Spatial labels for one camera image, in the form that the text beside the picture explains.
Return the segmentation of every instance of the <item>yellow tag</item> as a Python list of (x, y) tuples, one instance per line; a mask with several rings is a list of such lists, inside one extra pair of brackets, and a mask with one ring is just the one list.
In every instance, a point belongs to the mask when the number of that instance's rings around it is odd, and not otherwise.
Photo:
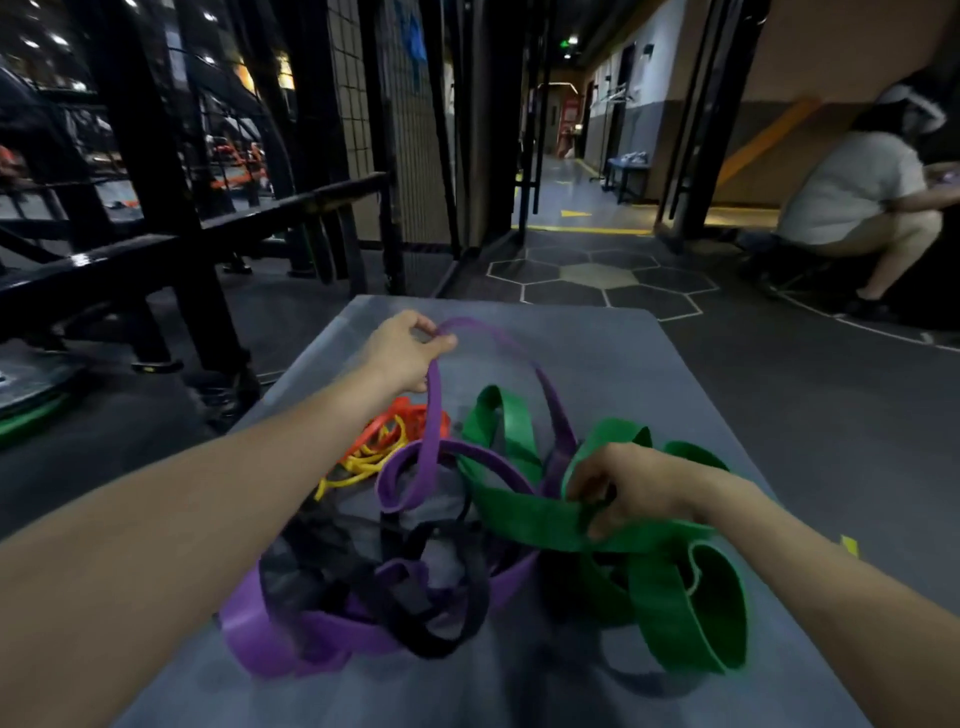
[(850, 536), (841, 536), (840, 543), (843, 544), (847, 551), (856, 556), (856, 558), (860, 558), (860, 546), (854, 539)]

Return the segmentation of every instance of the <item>person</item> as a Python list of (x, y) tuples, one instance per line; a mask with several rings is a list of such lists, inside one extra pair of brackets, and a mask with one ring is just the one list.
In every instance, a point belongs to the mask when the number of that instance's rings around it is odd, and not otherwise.
[[(421, 342), (419, 330), (433, 336)], [(0, 544), (5, 725), (107, 725), (209, 620), (367, 420), (457, 345), (404, 311), (362, 364), (291, 409), (135, 473)], [(635, 445), (578, 465), (568, 497), (615, 498), (589, 525), (717, 528), (771, 586), (876, 726), (953, 724), (960, 620), (853, 558), (756, 485)]]
[(852, 316), (896, 320), (883, 296), (940, 235), (940, 210), (960, 203), (960, 183), (942, 183), (958, 162), (924, 168), (916, 144), (947, 116), (918, 72), (887, 89), (810, 173), (780, 215), (777, 235), (823, 257), (879, 253)]

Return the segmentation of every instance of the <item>person's right hand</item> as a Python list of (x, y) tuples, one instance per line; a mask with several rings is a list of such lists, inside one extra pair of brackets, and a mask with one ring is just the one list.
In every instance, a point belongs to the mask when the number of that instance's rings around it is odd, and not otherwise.
[(599, 502), (611, 484), (616, 486), (616, 498), (587, 531), (592, 540), (602, 541), (638, 519), (703, 522), (706, 490), (727, 475), (652, 448), (610, 443), (577, 465), (566, 499)]

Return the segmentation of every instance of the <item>black shoe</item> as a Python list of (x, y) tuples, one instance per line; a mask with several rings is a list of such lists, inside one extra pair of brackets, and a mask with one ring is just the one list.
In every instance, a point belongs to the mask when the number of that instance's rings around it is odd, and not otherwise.
[(883, 301), (867, 301), (859, 296), (853, 296), (844, 306), (843, 312), (863, 321), (882, 321), (887, 324), (900, 322), (900, 317)]

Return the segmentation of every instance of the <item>hand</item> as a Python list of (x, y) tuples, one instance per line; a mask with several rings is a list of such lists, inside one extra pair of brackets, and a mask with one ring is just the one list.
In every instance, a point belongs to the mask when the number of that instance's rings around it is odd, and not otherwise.
[[(430, 336), (421, 342), (414, 329)], [(389, 390), (391, 397), (402, 392), (426, 392), (427, 367), (441, 354), (457, 346), (452, 334), (437, 336), (437, 325), (417, 311), (401, 311), (387, 319), (371, 334), (363, 350), (364, 366)]]
[(730, 477), (725, 471), (652, 448), (610, 443), (577, 465), (566, 498), (595, 503), (616, 485), (616, 498), (593, 517), (587, 531), (592, 540), (602, 541), (638, 519), (703, 522), (707, 489), (725, 477)]

